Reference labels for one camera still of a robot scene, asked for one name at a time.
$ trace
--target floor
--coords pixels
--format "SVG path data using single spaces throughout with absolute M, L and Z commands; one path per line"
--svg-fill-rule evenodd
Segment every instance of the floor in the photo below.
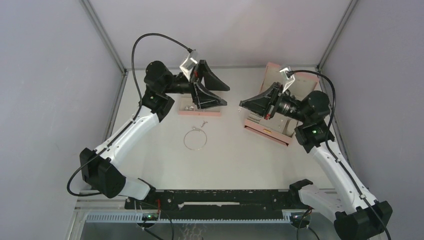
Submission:
M 169 94 L 175 100 L 170 113 L 126 156 L 119 169 L 123 174 L 141 178 L 157 189 L 288 189 L 290 184 L 305 178 L 321 189 L 333 189 L 320 166 L 297 141 L 284 146 L 244 129 L 248 111 L 240 111 L 239 102 L 258 94 L 265 68 L 212 71 L 231 88 L 221 94 L 228 102 L 221 108 L 222 115 L 179 115 L 180 95 Z M 144 71 L 136 71 L 143 93 L 144 75 Z M 115 130 L 133 114 L 138 101 L 130 72 Z M 204 121 L 206 145 L 201 150 L 187 149 L 183 142 L 185 134 Z

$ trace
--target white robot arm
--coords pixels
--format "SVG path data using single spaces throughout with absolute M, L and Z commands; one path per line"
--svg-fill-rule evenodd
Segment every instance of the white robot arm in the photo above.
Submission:
M 367 239 L 383 231 L 388 233 L 386 225 L 393 212 L 391 206 L 387 201 L 377 201 L 359 180 L 335 142 L 330 125 L 324 121 L 330 114 L 329 97 L 321 91 L 312 91 L 300 101 L 286 91 L 295 81 L 296 72 L 316 74 L 326 79 L 334 90 L 331 81 L 318 72 L 292 71 L 287 67 L 280 70 L 282 84 L 274 82 L 266 91 L 241 101 L 240 107 L 264 119 L 271 119 L 275 113 L 279 113 L 303 123 L 295 128 L 296 139 L 319 163 L 339 199 L 328 196 L 310 180 L 304 179 L 290 185 L 295 201 L 318 210 L 334 223 L 342 240 Z M 331 111 L 330 124 L 333 117 L 334 109 Z
M 124 176 L 119 168 L 134 145 L 171 110 L 174 100 L 167 93 L 191 94 L 198 109 L 226 106 L 227 102 L 210 91 L 229 91 L 210 70 L 205 60 L 195 60 L 191 50 L 182 62 L 181 72 L 173 75 L 160 61 L 146 68 L 146 91 L 131 118 L 94 150 L 85 148 L 79 155 L 81 167 L 69 179 L 67 190 L 74 196 L 70 184 L 81 170 L 83 180 L 108 198 L 117 195 L 143 200 L 153 188 L 142 179 Z

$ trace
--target wire ring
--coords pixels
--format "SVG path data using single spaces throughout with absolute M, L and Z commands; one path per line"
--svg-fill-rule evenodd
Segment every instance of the wire ring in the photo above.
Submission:
M 201 147 L 199 147 L 199 148 L 190 148 L 190 147 L 189 147 L 189 146 L 187 146 L 187 144 L 186 144 L 186 137 L 187 137 L 187 135 L 188 135 L 189 133 L 193 132 L 193 131 L 198 131 L 198 132 L 201 132 L 201 133 L 203 133 L 203 134 L 204 134 L 204 137 L 205 137 L 204 144 L 203 144 Z M 206 135 L 206 132 L 205 132 L 205 131 L 203 131 L 202 129 L 199 129 L 199 128 L 196 128 L 196 127 L 193 127 L 193 129 L 191 129 L 190 131 L 188 131 L 188 132 L 184 135 L 184 139 L 183 139 L 183 141 L 184 141 L 184 146 L 185 146 L 186 148 L 188 148 L 188 149 L 190 149 L 190 150 L 193 150 L 193 151 L 197 151 L 197 150 L 202 149 L 202 148 L 206 145 L 206 143 L 208 142 L 208 136 Z

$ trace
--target cable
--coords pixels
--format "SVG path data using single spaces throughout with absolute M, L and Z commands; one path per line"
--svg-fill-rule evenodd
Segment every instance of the cable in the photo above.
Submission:
M 374 208 L 371 206 L 371 204 L 368 202 L 368 200 L 366 198 L 364 198 L 363 200 L 368 205 L 368 207 L 374 212 L 375 216 L 377 217 L 378 221 L 380 221 L 381 225 L 383 225 L 385 234 L 387 235 L 387 239 L 388 240 L 392 240 L 392 237 L 390 236 L 389 230 L 384 225 L 384 222 L 383 222 L 382 218 L 377 214 L 377 212 L 374 210 Z
M 136 71 L 134 70 L 135 68 L 134 68 L 134 55 L 135 55 L 135 52 L 136 52 L 136 46 L 137 46 L 137 44 L 139 43 L 139 41 L 141 40 L 141 39 L 143 39 L 143 38 L 145 38 L 145 37 L 148 37 L 148 36 L 159 36 L 159 37 L 162 37 L 162 38 L 165 38 L 165 39 L 168 39 L 168 40 L 170 40 L 170 41 L 172 41 L 172 42 L 174 42 L 174 43 L 176 43 L 176 44 L 178 44 L 178 45 L 180 45 L 181 47 L 183 47 L 183 48 L 185 48 L 189 53 L 191 53 L 193 50 L 191 49 L 191 48 L 189 48 L 189 47 L 187 47 L 187 46 L 185 46 L 184 44 L 182 44 L 181 42 L 179 42 L 179 41 L 177 41 L 177 40 L 175 40 L 175 39 L 173 39 L 173 38 L 171 38 L 171 37 L 169 37 L 169 36 L 166 36 L 166 35 L 164 35 L 164 34 L 160 34 L 160 33 L 147 33 L 147 34 L 144 34 L 144 35 L 142 35 L 142 36 L 140 36 L 136 41 L 135 41 L 135 43 L 134 43 L 134 46 L 132 47 L 132 53 L 131 53 L 131 67 L 132 67 L 132 76 L 134 77 L 134 82 L 135 82 L 135 87 L 137 88 L 137 92 L 138 92 L 138 96 L 140 97 L 140 101 L 138 102 L 138 110 L 137 110 L 137 113 L 134 115 L 134 117 L 133 117 L 133 121 L 135 121 L 136 120 L 136 118 L 137 118 L 137 116 L 139 115 L 139 113 L 140 113 L 140 111 L 141 111 L 141 109 L 142 109 L 142 99 L 143 99 L 143 96 L 142 96 L 142 92 L 140 91 L 140 86 L 139 86 L 139 83 L 137 82 L 137 78 L 136 78 Z M 127 130 L 127 128 L 131 125 L 131 124 L 133 124 L 132 122 L 130 122 L 130 123 L 128 123 L 127 124 L 127 126 L 125 126 L 123 129 L 122 129 L 122 131 L 121 132 L 119 132 L 117 135 L 116 135 L 116 137 L 114 138 L 114 139 L 112 139 L 108 144 L 107 144 L 107 146 L 108 147 L 110 147 L 112 144 L 113 144 L 113 142 L 117 139 L 117 138 L 119 138 L 121 135 L 122 135 L 122 133 L 125 131 L 125 130 Z M 102 151 L 100 151 L 98 154 L 96 154 L 93 158 L 91 158 L 90 160 L 88 160 L 85 164 L 83 164 L 82 166 L 80 166 L 73 174 L 72 174 L 72 176 L 69 178 L 69 180 L 68 180 L 68 182 L 67 182 L 67 186 L 66 186 L 66 190 L 67 190 L 67 192 L 69 193 L 69 194 L 71 194 L 72 196 L 76 196 L 76 197 L 89 197 L 89 196 L 95 196 L 95 195 L 100 195 L 100 194 L 102 194 L 101 192 L 96 192 L 96 193 L 88 193 L 88 194 L 78 194 L 78 193 L 75 193 L 75 192 L 73 192 L 72 190 L 71 190 L 71 182 L 72 182 L 72 180 L 74 179 L 74 177 L 77 175 L 77 173 L 79 172 L 79 171 L 81 171 L 81 169 L 83 169 L 85 166 L 87 166 L 91 161 L 93 161 L 94 159 L 96 159 L 98 156 L 100 156 L 103 152 L 105 152 L 106 151 L 106 148 L 104 148 Z
M 307 229 L 309 229 L 315 235 L 316 239 L 320 240 L 318 234 L 310 226 L 308 226 Z
M 161 238 L 160 236 L 158 236 L 158 235 L 154 234 L 153 232 L 151 232 L 149 229 L 147 229 L 147 228 L 145 228 L 145 227 L 143 227 L 143 230 L 144 230 L 146 233 L 148 233 L 148 234 L 152 235 L 153 237 L 155 237 L 156 239 L 164 240 L 163 238 Z
M 152 205 L 152 204 L 150 204 L 150 203 L 147 203 L 147 202 L 144 202 L 144 201 L 140 201 L 140 200 L 137 200 L 137 199 L 134 199 L 135 201 L 138 201 L 140 204 L 145 204 L 145 205 L 148 205 L 148 206 L 150 206 L 150 207 L 153 207 L 153 208 L 155 208 L 155 209 L 159 209 L 159 207 L 157 207 L 157 206 L 155 206 L 155 205 Z M 174 225 L 173 225 L 173 223 L 172 223 L 172 220 L 171 220 L 171 218 L 170 218 L 170 216 L 168 215 L 168 213 L 166 213 L 164 210 L 160 210 L 162 213 L 164 213 L 165 215 L 166 215 L 166 217 L 168 218 L 168 220 L 169 220 L 169 223 L 171 224 L 171 231 L 172 231 L 172 237 L 171 237 L 171 240 L 174 240 Z
M 338 158 L 337 158 L 336 154 L 333 152 L 333 150 L 329 146 L 330 127 L 331 127 L 331 124 L 333 122 L 334 112 L 335 112 L 335 109 L 336 109 L 336 89 L 334 88 L 333 82 L 326 75 L 321 74 L 321 73 L 316 72 L 316 71 L 310 71 L 310 70 L 294 70 L 294 71 L 289 71 L 287 73 L 287 77 L 290 78 L 295 73 L 308 73 L 308 74 L 317 75 L 317 76 L 322 77 L 323 79 L 325 79 L 328 82 L 328 84 L 330 85 L 330 87 L 331 87 L 332 105 L 331 105 L 331 114 L 330 114 L 330 119 L 328 121 L 327 131 L 325 132 L 325 146 L 327 147 L 327 149 L 331 153 L 331 155 L 337 160 Z
M 160 34 L 160 33 L 154 33 L 154 32 L 146 33 L 144 35 L 141 35 L 139 38 L 137 38 L 137 40 L 134 42 L 134 46 L 132 46 L 132 52 L 131 52 L 132 77 L 134 78 L 135 87 L 137 88 L 138 96 L 140 97 L 140 102 L 138 102 L 139 108 L 138 108 L 137 114 L 134 116 L 134 120 L 137 118 L 137 115 L 139 114 L 139 112 L 141 110 L 142 99 L 143 99 L 142 92 L 140 91 L 139 83 L 137 82 L 137 78 L 136 78 L 136 71 L 135 71 L 135 67 L 134 67 L 134 55 L 136 53 L 137 44 L 140 42 L 141 39 L 148 37 L 148 36 L 162 37 L 162 38 L 168 39 L 168 40 L 180 45 L 181 47 L 185 48 L 189 53 L 191 53 L 193 51 L 191 48 L 187 47 L 186 45 L 182 44 L 181 42 L 179 42 L 179 41 L 177 41 L 177 40 L 175 40 L 175 39 L 173 39 L 173 38 L 171 38 L 167 35 Z
M 299 240 L 299 229 L 301 229 L 302 222 L 303 222 L 304 218 L 309 214 L 310 211 L 312 211 L 311 207 L 309 207 L 308 210 L 306 210 L 305 213 L 300 218 L 299 226 L 297 226 L 297 231 L 296 231 L 296 239 L 297 240 Z
M 72 176 L 70 176 L 69 180 L 67 181 L 67 185 L 66 185 L 66 190 L 67 192 L 75 197 L 89 197 L 89 196 L 95 196 L 95 195 L 100 195 L 102 194 L 101 192 L 95 192 L 95 193 L 88 193 L 88 194 L 79 194 L 79 193 L 75 193 L 71 190 L 71 182 L 72 180 L 75 178 L 75 176 L 77 175 L 77 173 L 79 171 L 81 171 L 81 169 L 83 169 L 85 166 L 87 166 L 89 163 L 91 163 L 94 159 L 96 159 L 98 156 L 100 156 L 102 153 L 104 153 L 106 151 L 106 148 L 104 148 L 103 150 L 101 150 L 100 152 L 98 152 L 94 157 L 92 157 L 90 160 L 88 160 L 86 163 L 84 163 L 83 165 L 81 165 L 75 172 L 73 172 Z
M 334 88 L 333 82 L 326 75 L 321 74 L 321 73 L 316 72 L 316 71 L 310 71 L 310 70 L 293 70 L 293 71 L 289 71 L 287 73 L 287 77 L 290 77 L 290 76 L 292 76 L 295 73 L 309 73 L 309 74 L 317 75 L 317 76 L 322 77 L 323 79 L 325 79 L 328 82 L 328 84 L 330 85 L 330 87 L 331 87 L 331 92 L 332 92 L 332 106 L 331 106 L 330 119 L 328 121 L 328 128 L 327 128 L 327 131 L 325 132 L 325 146 L 327 147 L 327 149 L 331 153 L 331 155 L 334 157 L 334 160 L 337 161 L 339 158 L 336 156 L 336 154 L 333 152 L 333 150 L 329 146 L 330 127 L 331 127 L 331 124 L 333 122 L 334 112 L 335 112 L 335 109 L 336 109 L 336 89 Z M 346 172 L 347 176 L 352 181 L 352 183 L 355 186 L 355 188 L 356 188 L 357 192 L 359 193 L 359 195 L 362 196 L 363 193 L 361 191 L 361 188 L 358 186 L 358 184 L 355 181 L 355 179 L 353 178 L 352 174 L 348 171 L 348 169 L 345 167 L 345 165 L 341 161 L 338 161 L 338 163 L 340 164 L 340 166 Z M 381 219 L 381 217 L 377 214 L 377 212 L 374 210 L 374 208 L 372 208 L 371 204 L 368 202 L 368 200 L 366 199 L 366 197 L 362 198 L 362 200 L 364 200 L 364 202 L 372 210 L 372 212 L 374 213 L 374 215 L 377 217 L 378 221 L 383 226 L 384 231 L 385 231 L 385 233 L 387 235 L 387 239 L 388 240 L 392 240 L 392 238 L 390 237 L 389 230 L 385 226 L 385 224 L 384 224 L 383 220 Z

